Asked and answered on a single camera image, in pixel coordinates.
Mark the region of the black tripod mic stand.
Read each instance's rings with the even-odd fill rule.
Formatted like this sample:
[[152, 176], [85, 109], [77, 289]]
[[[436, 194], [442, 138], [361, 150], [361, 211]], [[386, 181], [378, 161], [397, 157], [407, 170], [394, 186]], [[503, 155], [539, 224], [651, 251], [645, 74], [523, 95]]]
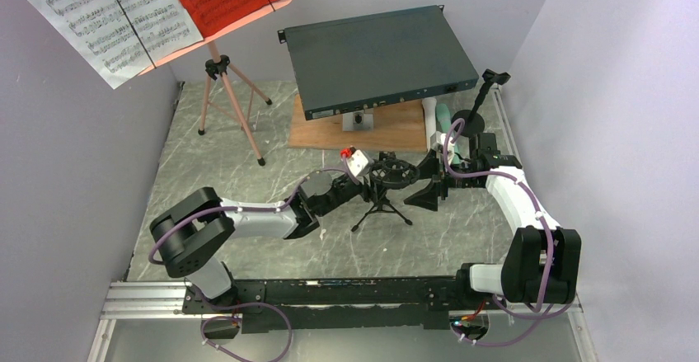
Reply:
[[387, 194], [390, 190], [402, 190], [415, 184], [419, 177], [420, 170], [415, 165], [399, 159], [394, 152], [381, 151], [368, 171], [368, 198], [373, 205], [350, 231], [357, 232], [370, 214], [397, 214], [405, 224], [412, 226], [413, 222], [392, 205]]

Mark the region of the mint green microphone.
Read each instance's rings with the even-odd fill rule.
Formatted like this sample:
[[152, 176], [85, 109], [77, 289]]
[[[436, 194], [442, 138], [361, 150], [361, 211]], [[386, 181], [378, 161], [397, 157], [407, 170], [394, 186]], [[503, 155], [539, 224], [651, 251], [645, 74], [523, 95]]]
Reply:
[[[435, 114], [436, 114], [436, 121], [441, 127], [441, 130], [442, 130], [441, 132], [444, 133], [444, 131], [449, 131], [452, 122], [451, 122], [451, 113], [450, 113], [448, 107], [443, 103], [438, 104], [436, 106]], [[454, 136], [452, 135], [450, 138], [454, 143], [454, 141], [455, 141]]]

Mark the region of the black round-base mic stand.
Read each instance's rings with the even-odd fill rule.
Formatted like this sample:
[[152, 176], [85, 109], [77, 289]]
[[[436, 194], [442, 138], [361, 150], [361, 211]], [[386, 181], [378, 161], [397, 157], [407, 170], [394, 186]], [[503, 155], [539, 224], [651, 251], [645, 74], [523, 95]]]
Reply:
[[486, 96], [490, 88], [494, 85], [504, 85], [511, 78], [509, 73], [496, 73], [490, 69], [486, 69], [482, 74], [483, 84], [476, 96], [473, 107], [470, 110], [459, 110], [452, 116], [452, 122], [463, 120], [465, 125], [461, 131], [461, 135], [467, 138], [473, 137], [485, 130], [485, 121], [478, 110], [485, 102]]

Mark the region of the white microphone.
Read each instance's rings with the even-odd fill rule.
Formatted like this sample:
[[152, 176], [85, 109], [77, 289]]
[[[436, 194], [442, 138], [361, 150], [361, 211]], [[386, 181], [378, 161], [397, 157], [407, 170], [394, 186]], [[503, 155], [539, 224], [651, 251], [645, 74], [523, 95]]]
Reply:
[[424, 98], [421, 102], [424, 113], [425, 120], [425, 142], [426, 148], [429, 151], [433, 146], [433, 136], [437, 132], [436, 130], [436, 105], [437, 100], [435, 97]]

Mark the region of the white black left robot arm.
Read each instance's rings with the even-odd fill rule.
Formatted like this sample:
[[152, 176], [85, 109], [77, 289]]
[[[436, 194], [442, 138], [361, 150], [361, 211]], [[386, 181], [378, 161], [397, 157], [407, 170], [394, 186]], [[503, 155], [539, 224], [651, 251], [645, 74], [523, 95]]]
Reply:
[[342, 151], [339, 176], [330, 168], [305, 176], [292, 194], [274, 203], [224, 199], [214, 188], [202, 187], [150, 224], [155, 242], [148, 254], [174, 279], [185, 278], [218, 313], [230, 310], [237, 290], [230, 270], [215, 258], [232, 238], [274, 237], [293, 240], [319, 228], [318, 219], [358, 195], [367, 193], [364, 179], [375, 161], [360, 150]]

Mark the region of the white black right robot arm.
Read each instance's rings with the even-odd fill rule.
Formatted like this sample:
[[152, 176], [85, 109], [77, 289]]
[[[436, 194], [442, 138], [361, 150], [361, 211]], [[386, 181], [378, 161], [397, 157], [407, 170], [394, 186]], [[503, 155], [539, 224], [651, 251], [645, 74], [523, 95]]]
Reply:
[[467, 263], [461, 268], [464, 280], [454, 286], [457, 303], [474, 308], [487, 294], [533, 308], [573, 302], [581, 237], [546, 212], [519, 160], [501, 153], [492, 133], [478, 134], [470, 142], [470, 158], [461, 167], [455, 163], [455, 145], [445, 134], [434, 133], [430, 145], [417, 167], [420, 179], [429, 184], [408, 197], [406, 204], [436, 211], [451, 189], [481, 188], [495, 199], [512, 233], [503, 263]]

